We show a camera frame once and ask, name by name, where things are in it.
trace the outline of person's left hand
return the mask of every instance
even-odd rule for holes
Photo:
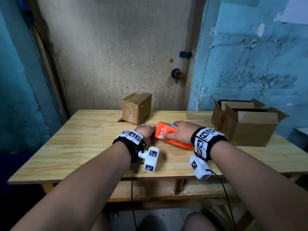
[[[158,140],[157,138],[150,139],[150,136],[156,132],[155,125],[142,124],[137,126],[135,131],[137,131],[139,134],[143,136],[143,140],[145,141],[148,147],[150,147],[152,143]]]

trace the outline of person's right hand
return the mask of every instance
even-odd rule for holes
[[[176,121],[173,123],[177,126],[176,132],[159,135],[160,140],[176,140],[181,143],[191,143],[193,133],[201,126],[191,122]]]

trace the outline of wooden table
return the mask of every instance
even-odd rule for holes
[[[8,181],[9,184],[42,184],[45,192],[53,183],[64,179],[76,168],[108,148],[115,137],[125,129],[134,129],[134,124],[121,121],[122,111],[79,110],[67,123],[39,149]],[[173,123],[185,120],[212,128],[212,112],[204,111],[153,111],[144,120],[147,124],[158,121]],[[143,171],[142,165],[134,178],[134,201],[172,200],[186,198],[221,197],[224,191],[214,177],[196,179],[189,164],[194,154],[191,150],[157,141],[160,149],[156,171]],[[239,147],[283,174],[306,174],[308,155],[281,136],[274,134],[266,147]],[[210,161],[210,168],[221,174]],[[131,200],[131,176],[135,163],[125,172],[110,198],[110,202]],[[230,194],[231,186],[225,182]]]

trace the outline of light wood tabletop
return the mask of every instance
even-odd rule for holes
[[[190,121],[212,128],[212,112],[206,111],[153,111],[144,120],[147,124],[159,121]],[[115,137],[125,129],[136,125],[121,121],[122,111],[79,110],[64,126],[41,147],[8,181],[10,184],[38,184],[59,182],[76,168],[108,148]],[[134,177],[141,179],[194,178],[189,164],[192,150],[157,141],[160,149],[155,172],[139,166]],[[308,154],[279,135],[274,134],[266,147],[239,147],[280,173],[307,173]],[[221,174],[216,165],[209,167]],[[123,179],[131,178],[135,164],[126,171]]]

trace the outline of person's right arm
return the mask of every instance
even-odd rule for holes
[[[174,124],[177,131],[159,139],[191,143],[192,134],[200,128],[183,121]],[[263,228],[308,230],[308,193],[304,189],[226,141],[214,144],[210,156]]]

